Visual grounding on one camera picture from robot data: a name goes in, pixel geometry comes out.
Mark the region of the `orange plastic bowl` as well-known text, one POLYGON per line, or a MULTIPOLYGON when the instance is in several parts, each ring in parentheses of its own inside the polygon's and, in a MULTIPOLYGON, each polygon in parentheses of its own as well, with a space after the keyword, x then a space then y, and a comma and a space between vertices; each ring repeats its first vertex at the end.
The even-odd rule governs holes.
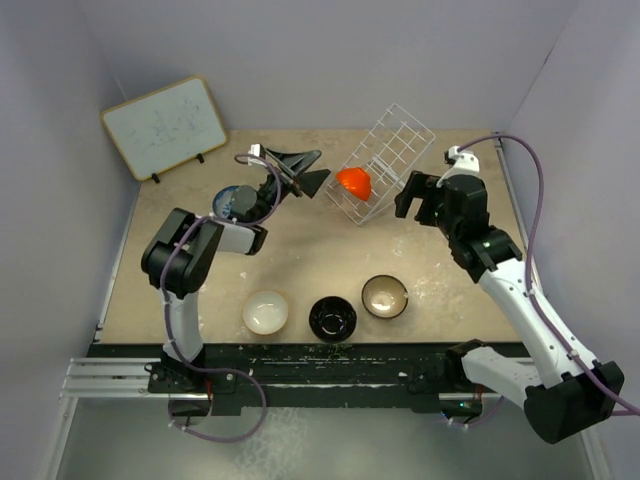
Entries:
POLYGON ((357 199, 367 202, 371 196, 370 175, 361 167, 344 168, 336 173, 338 183, 357 199))

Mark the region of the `blue floral ceramic bowl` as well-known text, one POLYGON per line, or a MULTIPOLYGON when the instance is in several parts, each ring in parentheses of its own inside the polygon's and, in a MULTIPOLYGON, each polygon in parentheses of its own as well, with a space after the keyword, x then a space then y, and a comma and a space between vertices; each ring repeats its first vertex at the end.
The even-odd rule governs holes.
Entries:
POLYGON ((238 185, 231 185, 220 190, 212 201, 212 214, 219 218, 228 218, 231 214, 233 194, 239 188, 238 185))

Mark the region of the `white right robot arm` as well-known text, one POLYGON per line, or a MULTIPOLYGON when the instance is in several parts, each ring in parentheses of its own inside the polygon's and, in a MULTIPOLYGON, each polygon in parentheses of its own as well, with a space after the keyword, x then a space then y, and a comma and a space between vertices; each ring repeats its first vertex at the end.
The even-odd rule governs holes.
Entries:
POLYGON ((474 339, 447 351, 446 383, 456 391, 474 384, 493 390, 520 407, 549 444, 609 419, 624 384, 622 370, 613 361, 601 363, 528 284, 522 252, 490 223, 484 182, 414 171, 395 198, 396 217, 406 217, 414 200, 421 202, 416 221, 442 232, 455 263, 498 305, 533 362, 522 365, 474 339))

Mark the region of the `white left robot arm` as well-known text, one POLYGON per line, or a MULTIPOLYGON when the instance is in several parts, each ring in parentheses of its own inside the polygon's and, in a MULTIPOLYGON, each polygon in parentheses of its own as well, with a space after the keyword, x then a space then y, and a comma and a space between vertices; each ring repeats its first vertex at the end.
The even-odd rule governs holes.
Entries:
POLYGON ((182 391, 198 390, 206 378, 198 294, 215 255, 257 254, 268 235, 264 223, 282 201, 289 195, 314 197, 331 174, 329 169, 313 168, 321 156, 319 150, 287 153, 253 144, 234 160, 264 168, 263 183, 222 189, 208 215, 173 209, 146 247, 141 269, 161 295, 166 329, 163 351, 177 361, 170 378, 182 391))

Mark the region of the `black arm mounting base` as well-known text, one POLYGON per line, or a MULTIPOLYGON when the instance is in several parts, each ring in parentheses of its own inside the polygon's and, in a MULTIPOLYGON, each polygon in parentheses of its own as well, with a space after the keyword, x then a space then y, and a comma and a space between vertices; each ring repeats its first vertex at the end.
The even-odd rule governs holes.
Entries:
POLYGON ((210 374, 165 365, 154 344, 94 344, 84 358, 148 358, 148 395, 181 417, 237 416, 245 407, 399 408, 436 413, 490 394, 449 373, 448 343, 208 344, 210 374))

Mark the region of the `beige bowl dark rim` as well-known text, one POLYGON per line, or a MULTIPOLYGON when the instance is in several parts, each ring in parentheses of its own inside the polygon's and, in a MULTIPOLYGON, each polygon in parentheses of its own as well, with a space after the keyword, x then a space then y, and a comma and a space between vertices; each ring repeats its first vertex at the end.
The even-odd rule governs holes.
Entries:
POLYGON ((409 303, 409 293, 405 285, 391 275, 376 275, 368 279, 361 290, 364 309, 380 319, 400 316, 409 303))

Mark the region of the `white bowl orange rim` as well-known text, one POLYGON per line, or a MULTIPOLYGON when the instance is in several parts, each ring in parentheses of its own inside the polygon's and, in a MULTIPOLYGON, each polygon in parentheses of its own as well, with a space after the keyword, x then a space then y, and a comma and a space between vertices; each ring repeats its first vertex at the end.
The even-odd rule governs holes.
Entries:
POLYGON ((242 319, 251 332, 266 336, 280 331, 287 322, 288 314, 288 302, 281 294, 263 290, 248 297, 242 319))

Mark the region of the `black glossy bowl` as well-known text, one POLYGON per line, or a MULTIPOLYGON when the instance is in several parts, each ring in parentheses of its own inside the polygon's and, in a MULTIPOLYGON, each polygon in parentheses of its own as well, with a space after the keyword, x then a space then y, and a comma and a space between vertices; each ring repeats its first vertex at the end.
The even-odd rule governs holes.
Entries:
POLYGON ((340 343, 355 331, 357 313, 349 301, 338 296, 319 299, 311 307, 309 326, 313 334, 325 343, 340 343))

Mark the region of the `small whiteboard wooden frame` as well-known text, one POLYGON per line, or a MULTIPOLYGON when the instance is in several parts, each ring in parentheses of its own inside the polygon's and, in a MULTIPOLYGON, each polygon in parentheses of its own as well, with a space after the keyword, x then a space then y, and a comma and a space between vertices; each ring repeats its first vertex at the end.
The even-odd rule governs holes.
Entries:
POLYGON ((227 142, 205 80, 192 76, 103 111, 101 122, 140 181, 196 159, 227 142))

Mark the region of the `aluminium extrusion rail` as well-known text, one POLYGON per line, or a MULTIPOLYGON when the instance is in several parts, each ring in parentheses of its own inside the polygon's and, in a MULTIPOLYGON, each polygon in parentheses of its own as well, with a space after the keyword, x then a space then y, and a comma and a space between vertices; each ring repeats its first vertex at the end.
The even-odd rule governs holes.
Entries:
POLYGON ((62 398, 141 398, 148 395, 148 358, 72 358, 62 398))

